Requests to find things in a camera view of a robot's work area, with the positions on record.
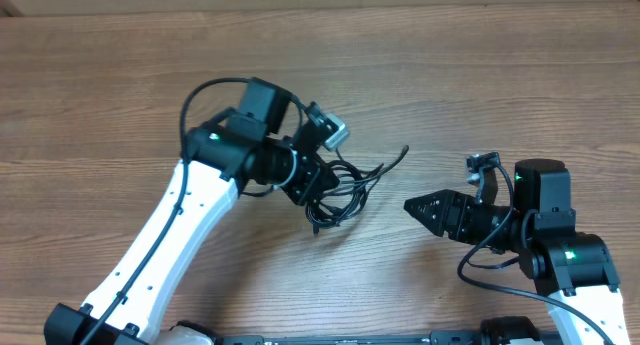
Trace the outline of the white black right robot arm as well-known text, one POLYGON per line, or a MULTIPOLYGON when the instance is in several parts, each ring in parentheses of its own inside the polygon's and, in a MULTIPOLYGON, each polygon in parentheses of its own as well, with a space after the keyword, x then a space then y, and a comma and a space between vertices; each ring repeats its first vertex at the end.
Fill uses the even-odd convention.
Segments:
POLYGON ((405 211, 438 237, 515 253, 566 344, 627 344, 620 278, 604 241, 576 229, 570 193, 516 192, 507 207, 453 190, 409 199, 405 211))

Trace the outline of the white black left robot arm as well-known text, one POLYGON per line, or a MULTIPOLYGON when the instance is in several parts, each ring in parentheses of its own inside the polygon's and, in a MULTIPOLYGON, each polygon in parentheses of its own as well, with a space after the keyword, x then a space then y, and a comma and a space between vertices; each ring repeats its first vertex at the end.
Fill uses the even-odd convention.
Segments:
POLYGON ((292 138, 271 139, 266 124, 239 117, 189 131, 180 161, 158 206, 125 255, 79 309, 59 304, 47 318, 48 344, 212 344, 196 324, 162 323, 196 253, 254 180, 283 190, 297 205, 316 202, 338 179, 318 157, 348 137, 334 115, 307 121, 292 138))

